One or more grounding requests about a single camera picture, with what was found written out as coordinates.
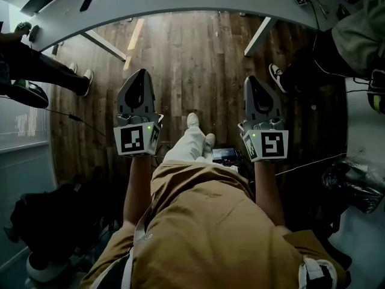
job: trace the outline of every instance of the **black pants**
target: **black pants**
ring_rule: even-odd
[[[301,48],[296,54],[296,59],[280,77],[280,83],[287,92],[311,90],[314,87],[344,82],[344,78],[328,73],[340,74],[346,77],[359,76],[353,71],[345,60],[339,55],[331,30],[319,33],[314,47],[313,44]]]
[[[56,84],[83,95],[89,85],[86,77],[77,76],[67,66],[30,49],[21,42],[1,45],[0,53],[10,68],[10,78]]]

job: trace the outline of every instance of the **person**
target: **person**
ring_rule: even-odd
[[[255,163],[252,200],[237,171],[203,157],[215,136],[202,133],[196,114],[187,127],[152,178],[151,157],[133,157],[123,226],[81,288],[297,289],[304,262],[319,272],[320,260],[330,286],[317,288],[344,288],[344,270],[313,232],[285,226],[270,163]]]
[[[283,72],[270,64],[269,72],[283,93],[344,82],[344,77],[371,78],[373,63],[384,54],[385,0],[363,0],[364,8],[319,32]]]
[[[90,69],[86,70],[84,76],[78,76],[75,63],[71,63],[68,68],[23,44],[21,39],[29,34],[28,28],[13,33],[1,33],[3,23],[0,22],[0,62],[7,64],[9,79],[47,82],[69,89],[78,96],[87,96],[93,80]]]

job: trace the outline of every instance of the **wooden floor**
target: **wooden floor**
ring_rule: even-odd
[[[238,13],[192,11],[146,16],[95,29],[127,52],[126,63],[81,36],[65,41],[59,48],[58,60],[67,65],[76,62],[79,74],[93,69],[94,81],[85,99],[55,86],[52,109],[79,116],[107,138],[52,113],[52,149],[58,181],[74,176],[86,181],[95,167],[101,167],[105,187],[111,194],[108,205],[118,210],[129,160],[118,157],[114,145],[116,97],[124,81],[139,68],[150,72],[156,110],[165,116],[159,145],[173,146],[186,130],[186,117],[193,111],[200,118],[203,132],[217,136],[217,146],[244,151],[237,124],[244,118],[244,80],[255,75],[281,97],[285,125],[290,131],[289,157],[276,163],[277,173],[344,152],[345,88],[329,85],[311,96],[289,98],[278,90],[268,73],[270,63],[285,69],[295,51],[313,40],[314,33],[278,21],[258,53],[245,58],[244,49],[262,20]],[[315,196],[320,176],[331,162],[277,176],[289,217],[298,218],[308,210],[307,202]]]

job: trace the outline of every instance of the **brown shirt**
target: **brown shirt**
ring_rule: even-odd
[[[247,180],[225,167],[167,162],[152,179],[146,236],[135,245],[132,288],[298,288],[303,255],[327,259],[311,231],[282,237],[250,199]],[[88,288],[132,247],[122,228],[84,278]]]

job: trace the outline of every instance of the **smartphone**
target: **smartphone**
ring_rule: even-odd
[[[89,7],[90,4],[91,4],[91,1],[92,1],[92,0],[84,0],[82,6],[81,6],[81,8],[80,8],[80,12],[83,12],[83,11],[85,11],[86,9],[88,9],[88,7]]]

